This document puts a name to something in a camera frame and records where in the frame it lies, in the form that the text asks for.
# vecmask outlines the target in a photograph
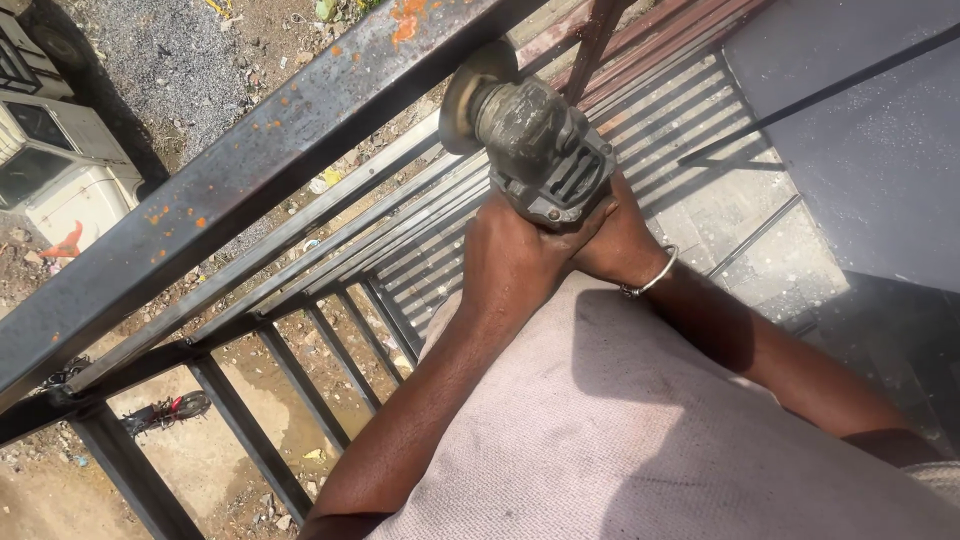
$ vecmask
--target silver bangle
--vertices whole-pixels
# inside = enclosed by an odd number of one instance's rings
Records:
[[[621,284],[621,285],[620,285],[620,292],[622,292],[623,295],[626,296],[627,298],[631,298],[631,299],[633,299],[633,298],[638,298],[641,294],[643,294],[643,293],[645,293],[646,291],[650,290],[650,287],[654,286],[655,284],[657,284],[658,281],[660,281],[661,279],[663,279],[663,276],[666,276],[666,273],[670,271],[670,268],[671,268],[671,267],[673,267],[673,263],[674,263],[674,262],[677,262],[677,255],[680,254],[680,247],[678,247],[677,244],[667,244],[667,245],[663,246],[663,250],[664,250],[664,251],[669,250],[669,249],[673,249],[673,253],[670,254],[670,260],[667,261],[666,266],[664,266],[663,269],[660,270],[660,273],[657,274],[657,276],[656,276],[655,278],[653,278],[652,280],[650,280],[649,283],[647,283],[647,284],[645,284],[645,285],[643,285],[642,287],[639,287],[639,288],[637,288],[637,287],[628,287],[628,286],[625,285],[625,284]]]

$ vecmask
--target angle grinder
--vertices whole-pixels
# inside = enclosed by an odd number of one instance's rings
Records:
[[[613,148],[579,110],[536,76],[521,78],[516,52],[499,40],[454,73],[440,108],[447,152],[487,149],[490,178],[527,221],[577,229],[605,196]]]

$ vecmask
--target vehicle window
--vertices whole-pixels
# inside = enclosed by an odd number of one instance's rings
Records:
[[[53,180],[72,161],[33,147],[26,147],[0,165],[0,208],[12,209]]]
[[[60,130],[60,126],[54,121],[53,116],[47,112],[47,109],[37,105],[9,101],[5,101],[4,105],[7,106],[10,114],[16,119],[16,123],[20,125],[20,129],[29,138],[75,152],[73,145],[67,140],[66,135]]]

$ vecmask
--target grinding disc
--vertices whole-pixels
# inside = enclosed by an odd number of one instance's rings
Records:
[[[483,148],[470,118],[472,97],[489,83],[514,83],[518,74],[514,47],[502,39],[484,45],[457,69],[440,105],[440,142],[447,152],[462,156]]]

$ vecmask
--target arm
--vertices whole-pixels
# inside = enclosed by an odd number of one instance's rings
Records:
[[[577,233],[553,235],[524,221],[492,191],[467,227],[460,307],[341,456],[301,540],[360,538],[403,507],[473,388],[615,208],[608,200]]]
[[[647,231],[622,175],[613,189],[622,204],[574,260],[600,279],[643,286],[669,256]],[[645,296],[704,355],[766,387],[821,430],[897,465],[938,457],[863,380],[686,266],[675,264]]]

